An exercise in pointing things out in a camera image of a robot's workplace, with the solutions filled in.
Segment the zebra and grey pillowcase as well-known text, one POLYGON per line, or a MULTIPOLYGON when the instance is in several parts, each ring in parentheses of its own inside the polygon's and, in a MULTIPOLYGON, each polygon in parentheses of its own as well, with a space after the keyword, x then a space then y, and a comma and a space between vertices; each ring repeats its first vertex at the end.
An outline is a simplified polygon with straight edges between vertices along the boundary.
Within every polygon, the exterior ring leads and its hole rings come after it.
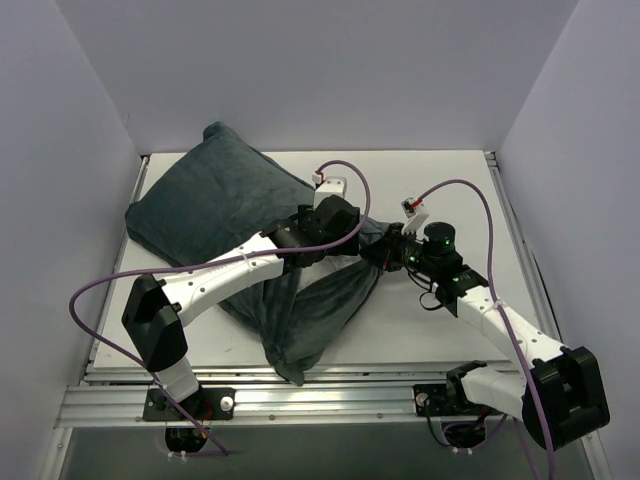
MULTIPOLYGON (((128 236, 173 267, 213 260, 313 201, 313 188, 222 122, 125 213, 128 236)), ((300 270, 258 283, 221 308, 258 334, 268 363, 302 385, 305 373, 361 309, 381 272, 360 260, 297 292, 300 270)))

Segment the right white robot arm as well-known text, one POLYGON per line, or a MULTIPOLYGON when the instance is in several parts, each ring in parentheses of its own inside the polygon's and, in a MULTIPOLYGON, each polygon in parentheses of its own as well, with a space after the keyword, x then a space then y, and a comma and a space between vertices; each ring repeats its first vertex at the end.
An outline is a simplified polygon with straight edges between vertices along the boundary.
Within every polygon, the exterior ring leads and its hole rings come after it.
POLYGON ((596 357, 547 336, 493 295, 490 284, 465 264, 455 249, 455 229, 435 222, 425 239, 405 234, 399 224, 362 249, 362 257, 383 271, 404 269, 435 287, 439 307, 480 332, 517 368, 500 373, 472 361, 446 375, 444 400, 455 412, 479 407, 510 415, 552 450, 606 426, 610 412, 596 357))

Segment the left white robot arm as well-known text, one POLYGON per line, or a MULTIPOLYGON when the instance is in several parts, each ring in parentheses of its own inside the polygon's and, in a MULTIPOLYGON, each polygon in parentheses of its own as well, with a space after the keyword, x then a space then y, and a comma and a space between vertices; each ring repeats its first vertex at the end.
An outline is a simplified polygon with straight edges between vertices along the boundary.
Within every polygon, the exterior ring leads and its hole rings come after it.
POLYGON ((355 255, 360 209, 338 195, 271 223, 207 267, 157 279, 137 277, 122 314, 144 368, 167 392, 165 405, 179 419, 202 405, 200 384, 187 358, 184 328, 212 306, 263 281, 309 267, 328 255, 355 255))

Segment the white pillow insert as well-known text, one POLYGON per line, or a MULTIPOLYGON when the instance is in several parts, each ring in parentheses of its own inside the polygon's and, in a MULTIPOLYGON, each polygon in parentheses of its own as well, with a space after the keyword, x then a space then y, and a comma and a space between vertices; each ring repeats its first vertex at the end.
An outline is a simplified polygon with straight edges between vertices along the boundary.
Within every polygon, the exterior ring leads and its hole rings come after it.
POLYGON ((359 256, 326 256, 321 261, 300 270, 297 292, 301 292, 317 281, 343 270, 359 260, 359 256))

